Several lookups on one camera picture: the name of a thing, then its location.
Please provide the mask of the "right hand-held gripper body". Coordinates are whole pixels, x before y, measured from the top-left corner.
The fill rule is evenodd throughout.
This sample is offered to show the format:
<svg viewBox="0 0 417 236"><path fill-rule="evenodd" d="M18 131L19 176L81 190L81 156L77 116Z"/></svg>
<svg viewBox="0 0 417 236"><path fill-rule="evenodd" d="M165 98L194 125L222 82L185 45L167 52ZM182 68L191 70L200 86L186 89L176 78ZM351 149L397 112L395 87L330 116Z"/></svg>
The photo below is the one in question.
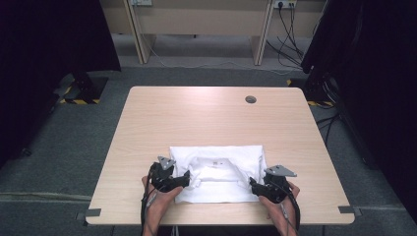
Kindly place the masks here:
<svg viewBox="0 0 417 236"><path fill-rule="evenodd" d="M271 202L281 203L291 195L287 177L296 177L297 174L282 165L276 165L265 169L264 188L262 195Z"/></svg>

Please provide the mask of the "black curtain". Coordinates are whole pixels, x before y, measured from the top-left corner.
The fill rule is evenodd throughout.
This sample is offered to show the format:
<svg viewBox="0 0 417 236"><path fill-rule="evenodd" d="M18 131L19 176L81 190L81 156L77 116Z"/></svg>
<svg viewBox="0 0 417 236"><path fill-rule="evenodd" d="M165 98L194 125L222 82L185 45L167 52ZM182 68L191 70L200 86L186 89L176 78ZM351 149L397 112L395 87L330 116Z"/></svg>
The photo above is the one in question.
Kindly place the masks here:
<svg viewBox="0 0 417 236"><path fill-rule="evenodd" d="M417 223L417 0L328 0L302 70L335 79L364 161Z"/></svg>
<svg viewBox="0 0 417 236"><path fill-rule="evenodd" d="M65 76L119 69L100 0L0 0L0 167L29 144Z"/></svg>

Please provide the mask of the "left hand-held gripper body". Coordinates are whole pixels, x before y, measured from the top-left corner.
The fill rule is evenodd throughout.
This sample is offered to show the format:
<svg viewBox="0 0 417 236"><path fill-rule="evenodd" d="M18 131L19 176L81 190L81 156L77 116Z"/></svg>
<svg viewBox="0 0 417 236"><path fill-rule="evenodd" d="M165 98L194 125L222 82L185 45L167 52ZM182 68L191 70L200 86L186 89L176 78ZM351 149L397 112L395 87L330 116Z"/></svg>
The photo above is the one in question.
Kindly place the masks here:
<svg viewBox="0 0 417 236"><path fill-rule="evenodd" d="M171 180L175 179L172 177L174 171L175 161L159 156L157 162L150 167L150 179L151 184L160 192L170 192L168 184Z"/></svg>

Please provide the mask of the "grey tape piece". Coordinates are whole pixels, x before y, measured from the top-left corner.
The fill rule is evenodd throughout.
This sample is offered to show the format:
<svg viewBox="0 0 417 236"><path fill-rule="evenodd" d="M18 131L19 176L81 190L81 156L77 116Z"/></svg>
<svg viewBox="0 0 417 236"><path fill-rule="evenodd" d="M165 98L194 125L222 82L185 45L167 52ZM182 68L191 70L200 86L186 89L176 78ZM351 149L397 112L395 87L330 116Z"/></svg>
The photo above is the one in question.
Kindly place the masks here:
<svg viewBox="0 0 417 236"><path fill-rule="evenodd" d="M100 208L87 209L85 212L78 212L75 218L77 220L85 220L87 217L100 216L100 213L101 213Z"/></svg>
<svg viewBox="0 0 417 236"><path fill-rule="evenodd" d="M362 210L356 206L339 206L338 210L340 213L352 213L354 216L362 216Z"/></svg>

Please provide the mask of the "white printed t-shirt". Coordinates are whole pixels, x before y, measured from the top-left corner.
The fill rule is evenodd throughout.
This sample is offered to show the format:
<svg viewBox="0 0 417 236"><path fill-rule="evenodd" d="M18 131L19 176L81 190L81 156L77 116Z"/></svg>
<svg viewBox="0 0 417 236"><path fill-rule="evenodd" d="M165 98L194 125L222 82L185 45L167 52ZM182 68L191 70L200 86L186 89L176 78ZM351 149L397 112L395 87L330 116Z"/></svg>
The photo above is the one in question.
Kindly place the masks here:
<svg viewBox="0 0 417 236"><path fill-rule="evenodd" d="M248 203L258 198L250 179L263 182L267 168L263 146L171 147L174 176L190 172L188 187L175 198L176 203Z"/></svg>

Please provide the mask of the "white wall socket with plugs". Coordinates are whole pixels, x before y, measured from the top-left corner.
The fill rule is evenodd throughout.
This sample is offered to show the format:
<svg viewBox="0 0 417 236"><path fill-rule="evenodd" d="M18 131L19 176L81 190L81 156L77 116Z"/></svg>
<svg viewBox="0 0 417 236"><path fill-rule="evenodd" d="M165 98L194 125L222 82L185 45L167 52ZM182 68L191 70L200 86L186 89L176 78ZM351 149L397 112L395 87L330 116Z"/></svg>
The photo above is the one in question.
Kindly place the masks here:
<svg viewBox="0 0 417 236"><path fill-rule="evenodd" d="M297 0L274 0L275 9L291 9L297 4Z"/></svg>

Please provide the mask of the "person's right hand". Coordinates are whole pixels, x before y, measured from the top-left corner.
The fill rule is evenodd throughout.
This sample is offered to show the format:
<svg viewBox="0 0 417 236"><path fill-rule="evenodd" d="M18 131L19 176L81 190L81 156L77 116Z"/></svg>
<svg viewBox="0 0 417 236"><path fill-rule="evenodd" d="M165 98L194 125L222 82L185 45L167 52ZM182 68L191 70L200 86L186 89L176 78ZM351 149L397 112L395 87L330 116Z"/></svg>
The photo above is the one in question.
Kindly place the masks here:
<svg viewBox="0 0 417 236"><path fill-rule="evenodd" d="M264 196L260 196L259 201L267 209L270 219L284 219L281 206L284 207L288 216L295 217L296 210L289 197L286 197L280 204L274 204Z"/></svg>

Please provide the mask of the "person's left hand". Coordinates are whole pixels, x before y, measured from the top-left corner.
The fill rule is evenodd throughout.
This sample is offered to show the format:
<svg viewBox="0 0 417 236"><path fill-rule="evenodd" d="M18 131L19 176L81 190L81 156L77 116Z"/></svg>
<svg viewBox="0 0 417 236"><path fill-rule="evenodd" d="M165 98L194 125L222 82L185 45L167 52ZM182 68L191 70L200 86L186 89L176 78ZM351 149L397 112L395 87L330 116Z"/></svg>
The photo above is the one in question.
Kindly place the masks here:
<svg viewBox="0 0 417 236"><path fill-rule="evenodd" d="M148 214L165 214L174 199L183 191L183 187L180 186L167 193L160 192L147 176L142 178L142 182L145 188L145 209Z"/></svg>

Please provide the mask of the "black stand base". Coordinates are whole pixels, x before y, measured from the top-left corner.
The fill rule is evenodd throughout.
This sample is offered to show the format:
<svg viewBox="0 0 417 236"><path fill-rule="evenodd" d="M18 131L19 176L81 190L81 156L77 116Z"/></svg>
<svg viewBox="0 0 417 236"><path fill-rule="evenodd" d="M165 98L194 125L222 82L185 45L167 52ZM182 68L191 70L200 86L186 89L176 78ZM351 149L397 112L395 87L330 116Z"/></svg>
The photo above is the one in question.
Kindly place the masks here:
<svg viewBox="0 0 417 236"><path fill-rule="evenodd" d="M310 75L304 84L303 92L308 101L338 103L338 85L329 74Z"/></svg>
<svg viewBox="0 0 417 236"><path fill-rule="evenodd" d="M55 93L58 102L62 99L99 99L108 82L107 77L82 74L76 78L72 74L65 76Z"/></svg>

